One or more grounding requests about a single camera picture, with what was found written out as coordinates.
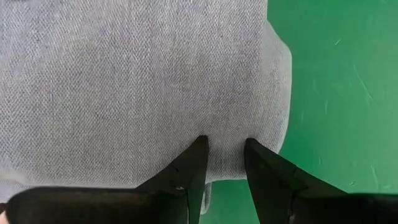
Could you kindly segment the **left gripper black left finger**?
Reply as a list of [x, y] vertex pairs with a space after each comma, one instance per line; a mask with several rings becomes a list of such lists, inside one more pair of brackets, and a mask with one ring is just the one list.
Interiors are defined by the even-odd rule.
[[208, 166], [208, 138], [199, 136], [158, 174], [135, 189], [37, 187], [13, 196], [12, 224], [198, 223]]

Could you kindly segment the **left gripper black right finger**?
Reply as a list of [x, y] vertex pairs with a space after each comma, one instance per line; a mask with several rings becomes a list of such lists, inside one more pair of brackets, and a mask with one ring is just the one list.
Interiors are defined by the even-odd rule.
[[253, 138], [244, 165], [261, 223], [397, 224], [396, 194], [346, 193]]

